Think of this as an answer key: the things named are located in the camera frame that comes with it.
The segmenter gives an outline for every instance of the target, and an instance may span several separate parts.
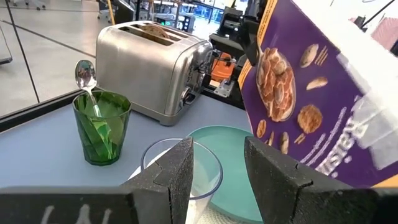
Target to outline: drinking glass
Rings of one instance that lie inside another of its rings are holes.
[[[150,145],[142,155],[141,171],[150,166],[182,139],[170,138]],[[199,221],[214,193],[223,180],[223,168],[216,155],[205,146],[193,143],[193,179],[188,203],[186,224]]]
[[[130,101],[109,91],[93,91],[101,117],[97,117],[88,93],[73,100],[84,157],[87,162],[105,166],[116,162],[129,124]]]

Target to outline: floor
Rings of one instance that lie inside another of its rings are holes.
[[[22,1],[11,12],[39,100],[45,101],[77,89],[75,64],[81,59],[95,63],[97,35],[109,24],[106,19],[97,19],[98,3],[93,0],[42,1],[45,11],[37,11],[34,6],[27,9]],[[206,30],[200,34],[214,32],[211,31],[214,24],[206,26],[202,21],[195,24]],[[34,105],[37,100],[4,0],[0,0],[0,26],[13,57],[11,63],[0,65],[0,116],[3,116]],[[8,52],[0,35],[0,57],[4,55]]]

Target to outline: cable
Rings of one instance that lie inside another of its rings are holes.
[[[364,24],[361,26],[361,29],[365,27],[368,23],[370,23],[377,15],[379,15],[383,10],[385,10],[389,5],[391,5],[395,0],[391,0],[389,3],[387,3],[384,7],[382,7],[375,15],[373,15],[368,21],[364,22]]]
[[[6,36],[4,35],[4,32],[2,31],[1,26],[0,26],[0,30],[1,30],[2,36],[4,37],[4,42],[6,43],[6,47],[7,47],[7,49],[8,49],[8,52],[10,53],[10,56],[11,56],[11,58],[12,58],[12,54],[11,54],[10,48],[8,47],[8,43],[7,43],[7,40],[6,40]]]
[[[22,56],[24,56],[24,60],[25,60],[25,64],[26,64],[26,69],[27,69],[27,72],[28,72],[28,74],[29,74],[30,82],[32,83],[33,90],[34,90],[34,92],[35,92],[35,96],[36,96],[37,103],[40,103],[39,95],[37,94],[37,90],[36,90],[36,86],[35,86],[35,81],[33,81],[32,73],[30,72],[30,68],[29,68],[29,64],[27,63],[25,51],[24,51],[24,48],[23,48],[23,46],[22,46],[21,40],[20,40],[20,38],[19,38],[18,31],[17,31],[17,27],[15,26],[14,18],[13,18],[13,16],[12,16],[11,9],[10,9],[10,5],[9,5],[8,1],[6,1],[6,4],[7,4],[7,9],[8,9],[8,14],[10,15],[12,27],[14,28],[14,32],[15,32],[15,35],[17,36],[17,40],[18,40],[19,47],[21,48]]]

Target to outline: cereal box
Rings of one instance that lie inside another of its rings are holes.
[[[308,1],[268,0],[257,42],[239,76],[253,134],[353,187],[398,186],[398,60]]]

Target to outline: toaster lever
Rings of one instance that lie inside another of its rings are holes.
[[[196,96],[194,94],[188,93],[187,97],[185,97],[184,104],[191,105],[195,98],[196,98]]]
[[[191,105],[195,98],[195,94],[191,93],[191,88],[185,87],[181,95],[181,106]]]
[[[208,86],[211,82],[211,74],[210,67],[201,66],[198,68],[199,72],[199,87]]]

